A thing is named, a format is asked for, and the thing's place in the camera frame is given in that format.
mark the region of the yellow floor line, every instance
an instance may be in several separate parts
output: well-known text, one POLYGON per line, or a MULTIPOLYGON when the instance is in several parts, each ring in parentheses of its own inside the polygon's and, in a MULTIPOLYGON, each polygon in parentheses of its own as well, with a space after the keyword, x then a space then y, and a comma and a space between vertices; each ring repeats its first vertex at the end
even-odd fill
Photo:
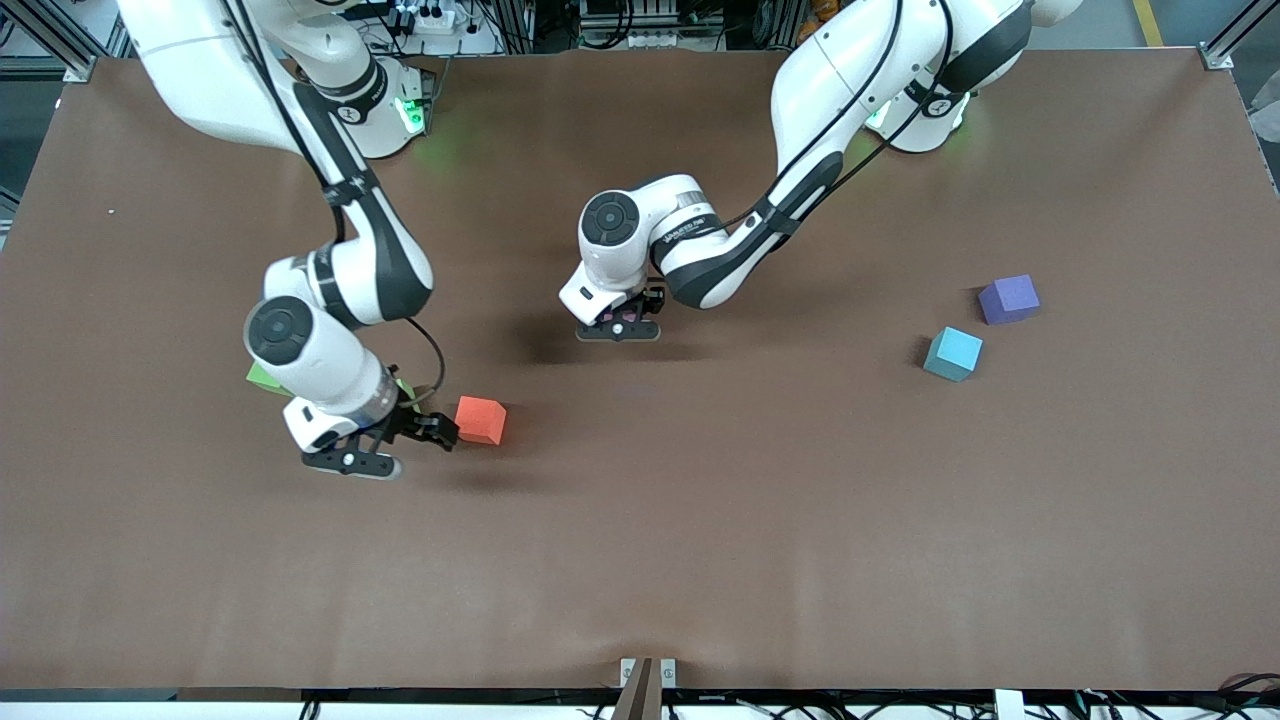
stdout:
POLYGON ((1147 40, 1147 47, 1164 47, 1165 38, 1160 36, 1160 26, 1156 24, 1156 13, 1151 9, 1151 0, 1133 0, 1133 9, 1138 13, 1138 24, 1142 26, 1142 36, 1147 40))

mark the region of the orange-red block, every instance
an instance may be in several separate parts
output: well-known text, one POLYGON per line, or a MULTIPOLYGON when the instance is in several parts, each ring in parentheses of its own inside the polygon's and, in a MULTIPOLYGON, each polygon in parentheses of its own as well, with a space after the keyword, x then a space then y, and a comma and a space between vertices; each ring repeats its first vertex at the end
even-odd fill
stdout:
POLYGON ((507 424, 507 409, 495 400, 463 395, 453 421, 458 424, 458 438, 498 445, 502 442, 502 427, 507 424))

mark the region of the white robotic arm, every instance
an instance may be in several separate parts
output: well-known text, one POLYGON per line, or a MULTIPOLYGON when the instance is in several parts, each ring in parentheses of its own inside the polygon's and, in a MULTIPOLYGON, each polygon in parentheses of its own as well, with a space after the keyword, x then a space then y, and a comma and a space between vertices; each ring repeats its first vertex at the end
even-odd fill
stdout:
POLYGON ((854 0, 778 69, 772 95, 778 174, 749 213, 721 222, 689 176, 602 192, 588 202, 579 219, 582 263, 559 293, 580 322, 579 337, 658 337, 645 314, 660 309, 663 296, 646 287, 646 261, 684 305, 705 310, 728 300, 865 165, 841 177, 849 141, 876 110, 908 94, 905 111, 879 124, 886 143, 913 133, 923 142, 940 132, 941 143, 959 124, 965 94, 1018 59, 1030 10, 1032 0, 854 0))
MULTIPOLYGON (((276 0, 291 8, 302 1, 320 0, 276 0)), ((268 268, 244 346, 294 393, 284 418, 305 462, 394 477, 398 461, 376 447, 362 451, 360 433, 375 429, 375 445, 404 434, 448 450, 457 428, 443 415, 404 410, 392 370, 353 331, 416 315, 431 295, 431 266, 333 105, 266 50, 251 4, 269 0, 119 0, 138 55, 175 115, 215 137, 298 152, 316 172, 339 237, 268 268), (338 209, 356 237, 343 237, 338 209), (326 452, 342 438, 352 441, 343 452, 326 452)))

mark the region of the light blue cube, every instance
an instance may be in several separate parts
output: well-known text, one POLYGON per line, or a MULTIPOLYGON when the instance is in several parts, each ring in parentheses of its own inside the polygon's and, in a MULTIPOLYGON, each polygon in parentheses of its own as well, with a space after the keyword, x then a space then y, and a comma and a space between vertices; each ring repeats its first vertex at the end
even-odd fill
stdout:
POLYGON ((978 366, 979 352, 982 352, 982 338, 955 328, 942 328, 938 337, 929 343, 929 355, 924 359, 924 369, 957 383, 968 378, 978 366))

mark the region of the brown table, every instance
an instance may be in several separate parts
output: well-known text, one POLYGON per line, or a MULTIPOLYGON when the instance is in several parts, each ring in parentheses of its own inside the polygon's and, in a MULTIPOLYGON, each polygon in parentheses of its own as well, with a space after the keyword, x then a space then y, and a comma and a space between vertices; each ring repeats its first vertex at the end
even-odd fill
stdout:
MULTIPOLYGON (((303 163, 184 127, 141 68, 69 86, 0 255, 0 684, 1210 688, 1280 665, 1280 205, 1190 50, 1028 53, 662 342, 556 291, 595 191, 772 177, 782 56, 454 63, 376 164, 435 265, 445 404, 500 448, 298 464, 242 378, 266 264, 328 238, 303 163), (1033 320, 974 288, 1032 273, 1033 320), (987 345, 952 384, 943 325, 987 345)), ((854 152, 870 149, 855 141, 854 152)), ((412 382, 403 323, 362 336, 412 382)))

